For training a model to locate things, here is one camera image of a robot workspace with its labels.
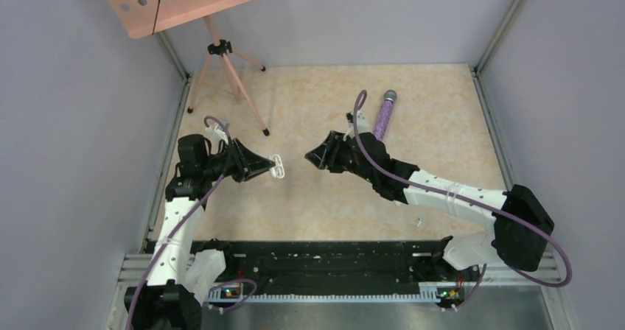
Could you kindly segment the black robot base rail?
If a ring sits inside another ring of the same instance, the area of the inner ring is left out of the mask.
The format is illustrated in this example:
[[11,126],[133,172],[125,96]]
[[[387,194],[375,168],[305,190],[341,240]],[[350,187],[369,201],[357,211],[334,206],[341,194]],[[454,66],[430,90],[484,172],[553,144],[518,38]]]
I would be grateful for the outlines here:
[[458,271],[443,260],[440,241],[244,242],[196,241],[191,254],[224,252],[217,282],[248,278],[257,295],[416,295],[427,282],[464,286],[474,267]]

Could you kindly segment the white oval charging case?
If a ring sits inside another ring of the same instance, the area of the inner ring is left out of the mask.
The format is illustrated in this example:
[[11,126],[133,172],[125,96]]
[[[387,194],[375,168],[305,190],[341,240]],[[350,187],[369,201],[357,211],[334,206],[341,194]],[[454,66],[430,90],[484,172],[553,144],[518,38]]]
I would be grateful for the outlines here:
[[270,174],[272,177],[276,179],[283,179],[285,177],[285,169],[281,156],[273,154],[268,156],[268,159],[274,163],[273,167],[270,168]]

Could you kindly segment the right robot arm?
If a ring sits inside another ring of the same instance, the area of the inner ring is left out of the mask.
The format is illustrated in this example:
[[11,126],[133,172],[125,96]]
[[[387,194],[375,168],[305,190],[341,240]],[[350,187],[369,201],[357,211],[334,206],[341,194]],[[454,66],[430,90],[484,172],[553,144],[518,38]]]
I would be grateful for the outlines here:
[[354,137],[332,131],[305,158],[318,169],[349,172],[368,181],[387,200],[435,208],[481,225],[482,232],[444,238],[442,253],[432,260],[433,272],[442,280],[490,262],[534,272],[548,244],[543,235],[554,229],[530,188],[515,184],[508,191],[488,190],[440,178],[392,158],[372,133]]

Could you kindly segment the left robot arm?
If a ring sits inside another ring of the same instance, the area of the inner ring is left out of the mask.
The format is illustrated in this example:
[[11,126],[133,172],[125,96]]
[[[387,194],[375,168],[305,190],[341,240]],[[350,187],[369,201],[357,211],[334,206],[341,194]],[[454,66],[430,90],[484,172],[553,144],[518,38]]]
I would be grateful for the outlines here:
[[199,329],[214,282],[227,281],[236,261],[216,249],[191,253],[206,204],[227,177],[238,183],[265,173],[285,176],[279,155],[257,155],[225,133],[213,143],[201,134],[178,140],[177,172],[165,189],[165,212],[153,256],[137,286],[128,289],[126,329]]

